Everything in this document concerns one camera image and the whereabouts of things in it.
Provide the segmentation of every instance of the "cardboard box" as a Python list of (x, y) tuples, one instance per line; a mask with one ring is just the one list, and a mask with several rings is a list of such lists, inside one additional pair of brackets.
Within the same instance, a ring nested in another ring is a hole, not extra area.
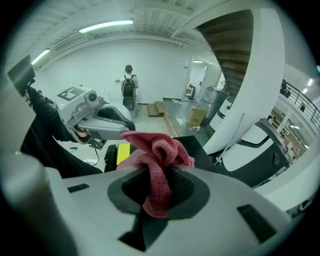
[(190, 126), (200, 126), (202, 120), (205, 118), (207, 111), (200, 108), (194, 108), (191, 110), (191, 115), (188, 120), (188, 125)]

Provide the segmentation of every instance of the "robotic arm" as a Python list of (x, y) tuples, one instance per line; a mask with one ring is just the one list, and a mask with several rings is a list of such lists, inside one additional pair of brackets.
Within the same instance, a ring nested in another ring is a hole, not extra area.
[[(121, 134), (135, 131), (132, 113), (120, 103), (105, 102), (90, 88), (73, 86), (55, 97), (61, 120), (80, 144), (101, 149), (107, 140), (122, 140)], [(88, 131), (86, 139), (79, 139), (74, 129)]]

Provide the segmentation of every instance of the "backpack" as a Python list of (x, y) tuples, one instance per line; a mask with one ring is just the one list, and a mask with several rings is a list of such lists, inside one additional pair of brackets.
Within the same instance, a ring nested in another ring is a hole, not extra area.
[(123, 97), (133, 97), (134, 96), (134, 89), (135, 89), (135, 82), (133, 81), (134, 76), (135, 75), (133, 74), (131, 76), (131, 79), (124, 76), (124, 81), (122, 84)]

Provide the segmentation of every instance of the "red towel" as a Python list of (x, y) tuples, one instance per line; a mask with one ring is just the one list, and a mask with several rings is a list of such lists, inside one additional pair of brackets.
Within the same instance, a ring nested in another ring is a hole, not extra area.
[(127, 131), (122, 137), (138, 149), (116, 169), (148, 165), (150, 194), (143, 203), (143, 209), (152, 217), (165, 218), (172, 195), (165, 175), (166, 166), (180, 164), (194, 167), (195, 160), (178, 140), (163, 133)]

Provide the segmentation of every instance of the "ceiling duct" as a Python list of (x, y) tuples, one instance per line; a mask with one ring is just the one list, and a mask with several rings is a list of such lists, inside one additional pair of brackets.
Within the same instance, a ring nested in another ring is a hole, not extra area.
[(63, 53), (64, 51), (74, 47), (76, 45), (88, 42), (89, 40), (94, 39), (93, 35), (90, 34), (82, 34), (82, 33), (75, 33), (67, 38), (61, 40), (54, 46), (54, 51), (58, 54)]

